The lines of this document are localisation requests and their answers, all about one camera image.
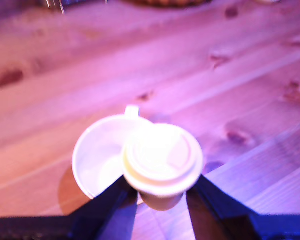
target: white mug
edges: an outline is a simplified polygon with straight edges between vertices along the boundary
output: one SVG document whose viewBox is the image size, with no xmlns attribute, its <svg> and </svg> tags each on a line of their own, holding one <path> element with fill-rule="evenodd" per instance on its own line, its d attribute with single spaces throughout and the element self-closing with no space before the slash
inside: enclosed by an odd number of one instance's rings
<svg viewBox="0 0 300 240">
<path fill-rule="evenodd" d="M 122 148 L 129 136 L 153 123 L 139 116 L 139 107 L 103 118 L 80 136 L 72 155 L 76 183 L 90 199 L 100 195 L 123 175 Z"/>
</svg>

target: blurry object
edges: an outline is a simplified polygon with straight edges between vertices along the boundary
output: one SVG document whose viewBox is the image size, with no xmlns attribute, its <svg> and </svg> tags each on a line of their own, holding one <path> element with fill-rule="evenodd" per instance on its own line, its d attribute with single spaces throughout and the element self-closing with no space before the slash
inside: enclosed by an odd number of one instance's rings
<svg viewBox="0 0 300 240">
<path fill-rule="evenodd" d="M 139 3 L 162 7 L 185 7 L 187 5 L 199 5 L 210 3 L 212 0 L 137 0 Z"/>
<path fill-rule="evenodd" d="M 62 0 L 41 0 L 43 6 L 52 10 L 61 10 L 64 13 L 64 6 Z"/>
<path fill-rule="evenodd" d="M 87 2 L 87 0 L 41 0 L 43 6 L 51 10 L 60 10 L 62 13 L 65 13 L 64 7 Z"/>
<path fill-rule="evenodd" d="M 256 1 L 262 4 L 275 4 L 280 2 L 280 0 L 256 0 Z"/>
</svg>

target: white plastic lid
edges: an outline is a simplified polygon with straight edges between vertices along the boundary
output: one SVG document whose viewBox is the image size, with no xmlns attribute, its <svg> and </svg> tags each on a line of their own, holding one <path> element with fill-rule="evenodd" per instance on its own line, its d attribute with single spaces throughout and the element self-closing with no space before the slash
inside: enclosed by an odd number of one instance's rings
<svg viewBox="0 0 300 240">
<path fill-rule="evenodd" d="M 187 138 L 169 124 L 154 124 L 139 132 L 127 154 L 135 171 L 156 181 L 179 178 L 195 163 Z"/>
<path fill-rule="evenodd" d="M 123 175 L 136 190 L 172 197 L 190 189 L 202 173 L 202 149 L 189 132 L 170 124 L 140 130 L 123 148 Z"/>
</svg>

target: wooden plank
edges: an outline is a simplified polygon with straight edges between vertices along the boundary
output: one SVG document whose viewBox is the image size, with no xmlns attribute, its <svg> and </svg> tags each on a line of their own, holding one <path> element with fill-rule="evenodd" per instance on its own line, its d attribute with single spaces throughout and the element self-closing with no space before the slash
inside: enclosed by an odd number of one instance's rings
<svg viewBox="0 0 300 240">
<path fill-rule="evenodd" d="M 300 168 L 300 156 L 294 156 L 299 146 L 283 147 L 296 137 L 300 139 L 299 135 L 300 126 L 281 133 L 206 177 L 224 192 L 245 203 Z"/>
<path fill-rule="evenodd" d="M 300 71 L 299 66 L 300 61 L 278 69 L 277 72 L 280 73 L 282 69 L 291 72 Z M 168 123 L 172 122 L 187 130 L 190 129 L 198 138 L 207 158 L 208 165 L 205 169 L 207 173 L 300 123 L 300 104 L 274 102 L 268 105 L 284 93 L 285 86 L 272 81 L 266 75 L 200 102 L 191 107 L 190 111 L 186 109 L 181 114 L 177 112 L 168 115 L 167 119 L 159 118 L 157 112 L 145 112 L 143 107 L 141 115 L 154 122 L 168 120 Z M 260 106 L 265 107 L 248 114 Z M 52 164 L 55 158 L 62 154 L 71 153 L 79 136 L 88 126 L 100 118 L 123 113 L 124 109 L 124 102 L 112 105 L 108 109 L 101 108 L 85 118 L 69 119 L 55 126 L 48 125 L 40 131 L 37 129 L 35 134 L 17 138 L 15 143 L 8 145 L 9 150 L 7 146 L 1 147 L 0 169 L 4 163 L 5 171 L 0 171 L 0 186 Z M 187 122 L 183 124 L 185 112 L 191 119 L 186 118 Z M 267 119 L 266 125 L 260 124 L 263 122 L 258 120 L 260 118 Z M 283 121 L 282 124 L 271 121 L 273 118 Z M 235 137 L 239 140 L 243 138 L 243 142 L 235 141 Z M 16 161 L 17 159 L 31 159 L 31 161 Z"/>
<path fill-rule="evenodd" d="M 246 205 L 260 214 L 300 214 L 300 168 L 249 200 Z"/>
<path fill-rule="evenodd" d="M 272 55 L 271 57 L 268 57 L 270 49 L 272 51 Z M 264 61 L 256 62 L 255 58 L 264 59 Z M 161 108 L 162 110 L 165 110 L 165 107 L 170 105 L 169 101 L 178 98 L 179 101 L 182 100 L 182 104 L 176 104 L 175 108 L 170 107 L 169 111 L 170 113 L 173 111 L 179 111 L 182 108 L 186 108 L 197 103 L 198 101 L 211 98 L 218 92 L 223 92 L 245 82 L 251 81 L 258 76 L 291 64 L 299 59 L 300 49 L 282 47 L 281 45 L 277 45 L 277 43 L 274 43 L 273 45 L 271 44 L 263 50 L 258 50 L 249 54 L 246 58 L 239 58 L 238 60 L 229 62 L 219 68 L 220 71 L 210 70 L 199 72 L 193 77 L 187 77 L 187 80 L 182 83 L 177 82 L 175 89 L 173 89 L 174 87 L 172 86 L 172 89 L 170 90 L 172 96 L 174 95 L 174 90 L 178 91 L 178 93 L 184 93 L 184 98 L 190 99 L 182 99 L 183 95 L 179 96 L 179 98 L 177 96 L 175 96 L 175 98 L 167 98 L 167 95 L 162 92 L 165 100 L 161 101 Z M 264 64 L 267 64 L 267 61 L 269 61 L 269 63 L 273 63 L 276 60 L 277 62 L 274 64 L 264 66 Z M 244 72 L 249 70 L 251 71 L 252 68 L 259 69 L 249 74 L 242 73 L 243 70 Z M 86 87 L 82 90 L 50 99 L 40 105 L 34 105 L 23 110 L 19 109 L 18 112 L 5 115 L 4 118 L 0 118 L 0 144 L 6 141 L 7 138 L 15 138 L 21 133 L 25 134 L 33 129 L 38 129 L 43 125 L 43 123 L 51 125 L 64 121 L 65 119 L 78 118 L 79 115 L 82 116 L 92 113 L 94 112 L 94 109 L 100 107 L 98 102 L 101 102 L 102 99 L 105 103 L 107 101 L 110 101 L 111 103 L 118 102 L 120 99 L 120 93 L 118 94 L 117 90 L 109 87 L 109 84 L 105 83 L 103 86 L 96 84 L 93 88 L 92 86 Z M 127 82 L 125 82 L 124 85 L 125 87 L 122 86 L 122 88 L 126 89 L 126 92 L 122 93 L 122 96 L 124 96 L 124 94 L 126 94 L 126 97 L 128 97 L 127 95 L 133 95 L 133 92 L 136 91 L 135 84 L 131 83 L 128 85 Z"/>
<path fill-rule="evenodd" d="M 97 3 L 91 4 L 91 7 L 82 6 L 82 11 L 86 11 L 84 17 L 78 17 L 77 11 L 70 11 L 65 16 L 52 15 L 47 12 L 44 14 L 41 11 L 32 13 L 31 17 L 31 13 L 24 13 L 25 16 L 14 17 L 13 21 L 6 21 L 5 24 L 1 24 L 1 31 L 2 29 L 9 30 L 9 38 L 5 37 L 7 33 L 0 32 L 0 69 L 11 67 L 11 65 L 16 68 L 19 67 L 24 71 L 27 78 L 33 74 L 49 71 L 65 64 L 69 66 L 71 62 L 78 62 L 92 56 L 96 57 L 100 53 L 104 54 L 105 49 L 109 50 L 109 47 L 111 52 L 115 53 L 118 48 L 122 49 L 123 47 L 136 45 L 140 43 L 140 40 L 148 42 L 153 38 L 181 31 L 185 32 L 193 28 L 202 28 L 201 25 L 196 24 L 197 22 L 205 22 L 206 26 L 210 26 L 216 21 L 219 23 L 228 22 L 230 26 L 233 26 L 237 21 L 236 19 L 229 22 L 226 18 L 221 18 L 229 3 L 220 5 L 221 2 L 216 1 L 216 3 L 213 2 L 198 8 L 183 9 L 183 11 L 166 9 L 163 13 L 153 11 L 151 8 L 150 10 L 149 8 L 131 8 L 127 3 L 116 2 L 111 8 Z M 283 6 L 289 6 L 289 3 L 284 3 Z M 259 11 L 269 11 L 269 14 L 277 15 L 279 9 L 276 6 L 272 9 L 262 9 L 254 2 L 238 2 L 235 7 L 238 8 L 239 17 L 237 19 L 240 21 L 251 11 L 254 12 L 255 18 L 260 18 Z M 298 9 L 300 14 L 300 4 L 291 5 L 290 7 L 294 10 Z M 124 11 L 129 11 L 129 15 L 122 14 Z M 35 15 L 45 18 L 44 20 L 37 20 L 34 17 Z M 115 15 L 118 17 L 109 18 L 109 16 Z M 296 16 L 293 11 L 285 13 L 284 17 L 283 14 L 281 15 L 279 19 L 286 19 L 286 23 L 289 23 L 289 17 Z M 266 24 L 271 26 L 277 21 L 277 18 L 271 18 Z M 242 27 L 249 27 L 247 24 L 240 23 Z M 258 32 L 260 27 L 264 27 L 262 21 L 253 21 L 253 24 L 254 28 L 250 26 L 247 30 L 254 29 L 255 32 Z M 222 31 L 216 37 L 222 37 L 226 33 L 243 33 L 243 29 L 234 27 L 231 27 L 231 31 L 229 27 L 225 29 L 227 29 L 226 32 Z"/>
</svg>

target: wood knot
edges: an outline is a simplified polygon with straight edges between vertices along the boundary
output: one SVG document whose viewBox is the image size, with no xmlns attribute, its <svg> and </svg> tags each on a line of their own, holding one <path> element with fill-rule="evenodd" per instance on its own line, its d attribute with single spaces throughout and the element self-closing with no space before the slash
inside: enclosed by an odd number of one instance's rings
<svg viewBox="0 0 300 240">
<path fill-rule="evenodd" d="M 0 88 L 20 82 L 24 73 L 20 69 L 9 70 L 0 77 Z"/>
<path fill-rule="evenodd" d="M 146 92 L 140 96 L 137 96 L 136 99 L 138 101 L 147 102 L 147 101 L 149 101 L 149 99 L 152 97 L 153 94 L 154 94 L 154 91 Z"/>
<path fill-rule="evenodd" d="M 244 145 L 247 142 L 247 138 L 239 134 L 238 132 L 230 131 L 226 134 L 230 142 L 237 145 Z"/>
<path fill-rule="evenodd" d="M 283 98 L 289 102 L 300 103 L 300 83 L 297 81 L 291 81 L 285 88 Z"/>
<path fill-rule="evenodd" d="M 238 17 L 239 15 L 239 10 L 237 6 L 229 6 L 226 8 L 224 11 L 224 15 L 227 19 L 234 19 Z"/>
<path fill-rule="evenodd" d="M 210 59 L 214 62 L 213 69 L 217 69 L 218 67 L 230 62 L 231 57 L 227 54 L 222 54 L 219 52 L 212 52 L 210 54 Z"/>
<path fill-rule="evenodd" d="M 284 45 L 293 48 L 300 48 L 300 35 L 287 40 Z"/>
</svg>

